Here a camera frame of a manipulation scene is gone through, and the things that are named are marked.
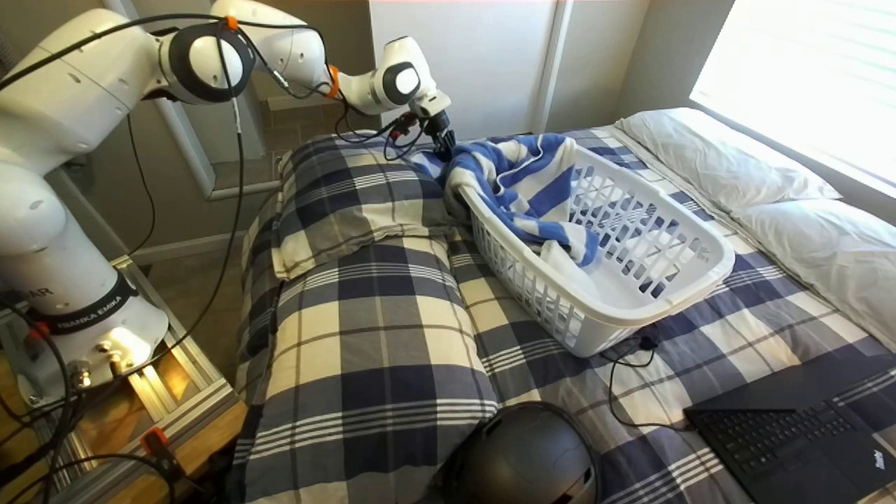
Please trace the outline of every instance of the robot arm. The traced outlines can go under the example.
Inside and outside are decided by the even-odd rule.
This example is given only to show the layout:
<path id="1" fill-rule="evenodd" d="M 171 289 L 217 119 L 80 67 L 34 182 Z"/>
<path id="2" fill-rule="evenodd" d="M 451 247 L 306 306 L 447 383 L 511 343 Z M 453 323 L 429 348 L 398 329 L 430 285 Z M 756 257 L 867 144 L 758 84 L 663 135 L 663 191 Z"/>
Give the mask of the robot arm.
<path id="1" fill-rule="evenodd" d="M 453 148 L 451 102 L 412 40 L 390 43 L 378 71 L 343 77 L 324 64 L 315 32 L 272 5 L 217 0 L 213 18 L 154 37 L 91 8 L 0 78 L 0 274 L 48 323 L 65 359 L 58 369 L 45 344 L 2 343 L 34 404 L 56 400 L 70 375 L 87 387 L 110 380 L 110 364 L 118 372 L 145 364 L 168 333 L 168 316 L 107 264 L 45 182 L 48 172 L 90 155 L 145 95 L 227 102 L 245 86 L 257 51 L 287 84 L 341 95 L 366 116 L 412 107 L 436 148 Z"/>

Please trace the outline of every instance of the white laundry basket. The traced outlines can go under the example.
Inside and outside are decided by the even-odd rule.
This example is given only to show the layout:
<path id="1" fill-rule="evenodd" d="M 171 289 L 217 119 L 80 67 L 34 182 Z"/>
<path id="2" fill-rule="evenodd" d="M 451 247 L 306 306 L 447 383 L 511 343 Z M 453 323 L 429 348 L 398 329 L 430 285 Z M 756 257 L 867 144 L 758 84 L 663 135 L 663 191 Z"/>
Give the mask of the white laundry basket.
<path id="1" fill-rule="evenodd" d="M 457 191 L 483 260 L 583 359 L 702 301 L 734 266 L 731 247 L 695 212 L 584 148 L 576 155 L 567 222 L 598 232 L 601 257 L 587 273 L 553 243 L 552 260 L 542 260 L 545 252 L 518 240 L 475 189 Z"/>

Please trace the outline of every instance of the plaid comforter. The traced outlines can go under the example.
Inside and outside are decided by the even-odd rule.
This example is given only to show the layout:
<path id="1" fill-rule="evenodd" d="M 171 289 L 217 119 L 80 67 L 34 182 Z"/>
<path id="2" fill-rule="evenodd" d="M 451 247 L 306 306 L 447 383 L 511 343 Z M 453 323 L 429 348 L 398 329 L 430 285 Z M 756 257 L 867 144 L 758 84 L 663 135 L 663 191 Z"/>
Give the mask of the plaid comforter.
<path id="1" fill-rule="evenodd" d="M 639 336 L 574 359 L 486 270 L 468 231 L 430 215 L 439 196 L 425 162 L 392 166 L 398 179 L 415 173 L 419 182 L 406 189 L 402 201 L 416 201 L 399 212 L 412 222 L 419 218 L 415 211 L 429 207 L 425 232 L 378 232 L 297 277 L 276 277 L 272 254 L 282 254 L 282 232 L 303 232 L 282 231 L 293 222 L 282 212 L 303 204 L 272 201 L 245 239 L 248 310 L 237 383 L 248 421 L 230 480 L 237 501 L 416 501 L 482 417 L 520 400 L 556 404 L 584 425 L 601 453 L 604 501 L 745 501 L 702 441 L 682 428 L 682 410 L 808 359 L 884 354 L 616 130 L 572 137 L 720 228 L 737 249 L 731 277 L 709 301 L 639 331 L 658 343 L 651 359 L 639 350 Z M 383 162 L 378 148 L 341 141 L 313 148 L 320 177 Z M 308 168 L 303 161 L 282 177 L 299 177 Z M 390 184 L 390 177 L 366 179 L 364 191 L 370 184 Z M 894 436 L 894 375 L 845 404 Z"/>

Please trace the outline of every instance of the white pillow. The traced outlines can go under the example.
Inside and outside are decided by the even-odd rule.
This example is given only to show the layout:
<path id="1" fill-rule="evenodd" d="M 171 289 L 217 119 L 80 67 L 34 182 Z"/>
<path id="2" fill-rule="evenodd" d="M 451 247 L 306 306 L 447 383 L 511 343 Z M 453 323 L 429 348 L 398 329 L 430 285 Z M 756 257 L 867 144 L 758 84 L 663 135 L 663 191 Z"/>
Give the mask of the white pillow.
<path id="1" fill-rule="evenodd" d="M 840 200 L 801 162 L 696 110 L 650 110 L 616 126 L 727 212 L 790 200 Z"/>
<path id="2" fill-rule="evenodd" d="M 896 350 L 896 228 L 843 201 L 783 201 L 737 218 L 796 274 Z"/>

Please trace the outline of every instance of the nightstand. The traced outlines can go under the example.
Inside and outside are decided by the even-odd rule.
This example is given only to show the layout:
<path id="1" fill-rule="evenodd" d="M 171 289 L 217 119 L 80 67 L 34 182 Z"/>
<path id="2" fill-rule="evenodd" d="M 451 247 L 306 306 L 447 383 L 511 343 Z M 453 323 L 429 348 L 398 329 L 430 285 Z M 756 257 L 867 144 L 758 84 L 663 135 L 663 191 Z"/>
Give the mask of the nightstand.
<path id="1" fill-rule="evenodd" d="M 128 257 L 118 257 L 112 266 L 121 270 L 142 298 L 168 310 Z M 210 457 L 234 441 L 245 406 L 237 400 L 227 379 L 203 359 L 198 344 L 191 336 L 180 338 L 184 329 L 171 310 L 168 316 L 171 331 L 164 336 L 164 355 L 154 368 L 87 399 L 87 411 L 61 449 L 65 463 L 91 453 L 145 457 L 140 436 L 149 428 L 161 428 L 184 473 L 198 476 Z M 26 331 L 26 323 L 13 313 L 2 313 L 0 331 Z M 56 422 L 37 425 L 37 436 L 48 441 L 52 425 Z M 45 471 L 37 467 L 19 483 L 2 487 L 0 501 L 9 501 L 42 473 Z M 61 471 L 52 483 L 52 501 L 168 501 L 168 485 L 136 463 L 87 463 L 72 471 Z"/>

